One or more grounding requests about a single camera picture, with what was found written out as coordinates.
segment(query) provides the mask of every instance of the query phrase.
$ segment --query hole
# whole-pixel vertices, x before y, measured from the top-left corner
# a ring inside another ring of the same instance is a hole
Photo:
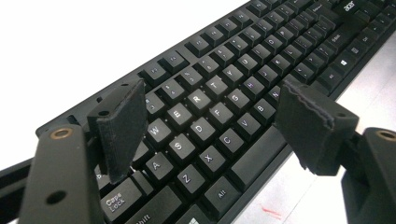
[[[66,192],[63,190],[58,190],[56,192],[51,193],[47,197],[47,204],[56,204],[61,202],[66,197]]]
[[[101,111],[98,114],[99,114],[99,116],[107,116],[109,113],[110,112],[108,112],[108,111]]]

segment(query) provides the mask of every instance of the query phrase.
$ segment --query function key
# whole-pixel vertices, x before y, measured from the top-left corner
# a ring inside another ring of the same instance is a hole
[[[201,58],[207,54],[212,47],[199,35],[193,37],[187,44],[186,48],[189,49],[195,56]]]
[[[189,65],[177,51],[167,52],[160,60],[160,64],[172,75]]]

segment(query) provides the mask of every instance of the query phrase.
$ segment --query keycap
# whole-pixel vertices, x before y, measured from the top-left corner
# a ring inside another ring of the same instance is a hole
[[[244,114],[235,124],[235,130],[247,141],[251,142],[262,129],[260,123],[249,113]]]
[[[219,176],[226,168],[226,160],[213,146],[200,154],[197,164],[211,179]]]
[[[171,220],[182,209],[182,206],[183,203],[175,192],[166,186],[135,213],[127,223],[164,223]]]
[[[162,186],[173,177],[176,173],[176,168],[165,157],[163,152],[159,152],[146,162],[145,171],[156,186]]]
[[[224,176],[222,176],[205,193],[203,202],[213,215],[217,219],[220,219],[239,198],[239,196],[240,192],[236,190]]]
[[[181,133],[171,143],[169,143],[169,154],[180,166],[186,165],[197,153],[195,145]]]
[[[193,119],[192,113],[181,103],[178,103],[167,111],[169,123],[178,131],[182,132],[188,127]]]
[[[172,131],[161,119],[156,119],[148,126],[146,137],[155,148],[161,148],[172,137]]]
[[[210,122],[220,131],[224,130],[233,119],[233,113],[223,104],[217,103],[209,109]]]
[[[199,147],[207,147],[215,138],[216,132],[216,129],[204,118],[198,119],[189,128],[191,138]]]
[[[246,190],[285,145],[282,134],[270,127],[231,167],[231,180],[239,189]]]
[[[176,184],[189,200],[193,200],[204,189],[206,180],[197,169],[190,164],[177,176]]]
[[[142,192],[134,182],[130,178],[126,178],[101,200],[106,220],[109,223],[125,221],[128,218],[128,213],[136,208],[142,196]]]
[[[210,223],[211,221],[205,215],[198,205],[194,204],[190,209],[177,221],[176,224],[200,224]]]
[[[244,144],[244,140],[232,129],[228,129],[217,141],[217,146],[229,159],[233,159],[238,155],[242,151]]]

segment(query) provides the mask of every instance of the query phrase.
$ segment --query key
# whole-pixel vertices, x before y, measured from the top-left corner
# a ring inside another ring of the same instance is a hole
[[[218,177],[226,168],[226,160],[213,146],[201,153],[197,164],[211,179]]]
[[[172,109],[168,110],[167,117],[172,126],[180,133],[183,132],[192,121],[192,114],[181,103],[178,103],[172,107]]]
[[[163,155],[163,152],[159,152],[146,162],[145,171],[150,180],[159,187],[164,185],[176,173],[176,168]]]
[[[146,137],[155,149],[159,150],[168,143],[172,137],[172,131],[161,119],[156,119],[148,126]]]
[[[158,63],[149,64],[139,75],[152,87],[160,85],[171,76]]]
[[[258,120],[262,126],[266,126],[273,121],[275,112],[274,107],[264,99],[260,99],[260,101],[250,109],[251,116]]]
[[[207,54],[212,47],[199,35],[194,36],[187,44],[186,48],[189,49],[196,57],[201,58]]]
[[[176,224],[199,224],[199,223],[210,223],[211,221],[205,215],[205,213],[194,204],[178,221]]]
[[[166,186],[135,213],[127,223],[169,222],[170,218],[179,213],[182,207],[182,201],[169,186]]]
[[[217,141],[221,152],[231,160],[242,151],[244,144],[244,140],[232,129],[228,129]]]
[[[201,117],[210,107],[212,101],[201,91],[196,90],[187,97],[186,104],[195,116]]]
[[[150,150],[146,144],[142,141],[134,154],[132,160],[132,166],[136,169],[142,166],[154,155],[154,151]]]
[[[180,166],[184,166],[196,154],[195,145],[181,133],[171,143],[169,143],[169,154]]]
[[[232,121],[233,113],[223,103],[217,103],[209,109],[208,118],[218,130],[222,131]]]
[[[203,202],[220,219],[239,198],[240,193],[222,176],[204,195]]]
[[[177,176],[176,184],[189,200],[195,199],[204,189],[206,181],[190,164]]]
[[[242,112],[245,111],[250,105],[249,99],[238,89],[233,90],[230,94],[228,94],[227,98],[225,99],[225,103],[235,115],[242,114]]]
[[[160,89],[160,95],[169,105],[175,105],[184,97],[184,89],[174,80],[166,82]]]
[[[165,53],[165,56],[160,60],[160,64],[165,67],[170,74],[174,75],[189,65],[189,62],[174,50]]]
[[[264,95],[266,89],[255,77],[250,77],[241,85],[241,91],[252,102],[256,102]]]
[[[218,77],[214,76],[204,85],[206,94],[213,100],[219,101],[227,92],[227,85]]]
[[[199,147],[207,147],[215,138],[216,129],[206,119],[200,118],[190,126],[189,134]]]
[[[262,126],[260,123],[249,113],[244,114],[244,116],[242,116],[235,125],[235,130],[248,142],[255,139],[261,129]]]
[[[134,182],[130,178],[126,178],[100,202],[105,212],[106,220],[109,223],[125,221],[128,213],[139,205],[142,196],[142,192],[140,192]]]
[[[282,134],[274,126],[270,127],[231,167],[229,177],[245,191],[285,145]]]

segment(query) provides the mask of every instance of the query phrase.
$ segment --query black key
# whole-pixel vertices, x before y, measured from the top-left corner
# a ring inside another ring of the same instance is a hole
[[[226,40],[226,36],[220,32],[216,27],[210,27],[205,30],[202,34],[202,37],[212,46],[217,47],[224,40]]]
[[[146,162],[145,171],[156,186],[161,186],[175,174],[176,168],[159,152]]]
[[[346,77],[356,64],[356,59],[349,52],[342,52],[332,62],[332,66],[342,77]]]
[[[343,80],[343,77],[331,67],[328,67],[318,76],[317,81],[322,84],[329,92],[333,92],[335,88]]]
[[[219,101],[226,93],[227,85],[218,77],[214,76],[204,85],[205,93],[213,100]]]
[[[255,78],[264,85],[265,88],[271,89],[280,80],[280,75],[278,75],[272,68],[268,65],[262,67],[255,75]]]
[[[235,115],[242,114],[242,112],[245,111],[250,104],[250,101],[246,95],[238,89],[228,94],[225,102],[227,107],[230,108],[231,111],[235,113]]]
[[[264,95],[266,89],[255,77],[250,77],[241,85],[241,91],[251,101],[256,102]]]
[[[196,90],[187,97],[186,104],[197,117],[203,115],[212,101],[201,91]]]
[[[239,36],[232,38],[225,46],[230,51],[232,51],[236,55],[236,57],[241,57],[249,50],[248,43]]]
[[[205,179],[190,164],[177,176],[176,184],[189,200],[195,199],[204,189]]]
[[[120,223],[128,218],[128,213],[135,209],[142,199],[142,192],[126,178],[101,200],[102,209],[108,223]]]
[[[199,224],[210,223],[209,218],[204,214],[198,205],[194,204],[178,221],[176,224]]]
[[[127,223],[165,223],[171,220],[182,207],[182,201],[169,186],[166,186],[135,213]]]
[[[192,157],[196,154],[195,145],[181,133],[171,143],[169,143],[169,155],[179,164],[184,166],[189,162]]]
[[[220,219],[230,207],[239,198],[240,193],[230,182],[222,176],[210,189],[205,193],[203,198],[204,204],[213,212],[213,215]]]
[[[199,35],[193,37],[187,44],[186,48],[189,49],[195,56],[201,58],[207,54],[212,47]]]
[[[155,149],[159,150],[168,143],[172,137],[172,131],[161,119],[156,119],[148,126],[146,137]]]
[[[279,95],[280,95],[280,88],[278,86],[274,86],[267,94],[264,95],[264,99],[267,100],[271,106],[277,108]]]
[[[207,147],[215,138],[216,129],[206,119],[200,118],[190,126],[189,134],[199,147]]]
[[[226,157],[233,159],[238,155],[244,146],[244,140],[232,129],[227,130],[217,142],[217,146]]]
[[[275,112],[274,107],[268,104],[264,99],[260,99],[260,101],[250,109],[251,116],[258,120],[263,126],[273,121]]]
[[[144,142],[141,142],[139,147],[134,154],[134,159],[132,160],[132,166],[136,169],[146,163],[152,156],[154,151],[150,150]]]
[[[282,52],[280,52],[280,55],[288,60],[291,65],[297,64],[303,58],[303,54],[293,45],[285,47]]]
[[[249,11],[251,11],[254,15],[257,17],[261,17],[269,11],[269,7],[263,4],[261,1],[253,1],[250,3],[250,5],[247,7]]]
[[[241,10],[236,11],[230,18],[240,29],[248,27],[253,21]]]
[[[160,89],[160,95],[169,105],[175,105],[184,97],[184,89],[174,80],[166,82]]]
[[[271,35],[275,31],[274,26],[265,20],[258,21],[252,26],[252,28],[259,32],[264,38],[268,35]]]
[[[245,79],[245,76],[233,64],[230,64],[220,73],[222,80],[231,89],[235,89]]]
[[[240,57],[236,61],[235,66],[247,77],[250,77],[259,67],[257,62],[254,61],[248,54],[244,54],[242,57]]]
[[[171,75],[167,73],[158,63],[149,64],[140,75],[152,87],[156,87],[168,79]]]
[[[218,130],[222,131],[230,124],[233,113],[223,103],[217,103],[210,108],[208,118]]]
[[[224,168],[226,168],[226,160],[213,146],[201,153],[197,164],[211,179],[219,176]]]
[[[192,120],[192,114],[181,103],[168,110],[167,117],[172,126],[180,133],[190,125]]]
[[[282,134],[275,127],[269,128],[233,165],[230,172],[231,180],[238,188],[246,190],[285,145]]]
[[[152,193],[154,193],[154,188],[151,186],[141,171],[135,171],[132,174],[132,180],[137,185],[137,187],[140,188],[144,196],[149,197]]]
[[[153,121],[166,110],[166,106],[160,97],[153,92],[146,95],[146,109],[148,111],[148,120]]]
[[[262,36],[251,27],[246,28],[239,36],[241,36],[251,48],[262,42]]]
[[[261,44],[254,47],[248,55],[250,55],[250,57],[260,65],[267,63],[272,57],[271,52]]]
[[[233,63],[236,56],[225,46],[221,46],[210,54],[221,67],[227,67],[229,64]]]
[[[160,63],[172,75],[189,65],[189,62],[187,62],[177,51],[165,53],[163,58],[160,60]]]
[[[292,68],[291,63],[289,63],[288,60],[286,60],[280,54],[276,55],[268,65],[281,77],[285,76]]]
[[[183,70],[177,77],[177,80],[188,91],[194,91],[204,82],[202,76],[192,67]]]
[[[262,45],[273,55],[276,55],[282,50],[283,42],[273,35],[270,35],[262,41]]]
[[[304,63],[299,63],[292,71],[291,74],[294,75],[302,83],[308,84],[315,78],[314,71],[309,69]]]
[[[220,69],[219,64],[209,56],[199,60],[194,68],[205,78],[213,77]]]
[[[230,36],[235,35],[238,33],[239,28],[236,26],[235,23],[233,23],[230,19],[225,19],[224,21],[221,21],[217,26],[216,26],[224,35],[229,38]]]
[[[255,139],[261,129],[262,126],[260,123],[249,113],[244,114],[235,125],[235,130],[248,142]]]

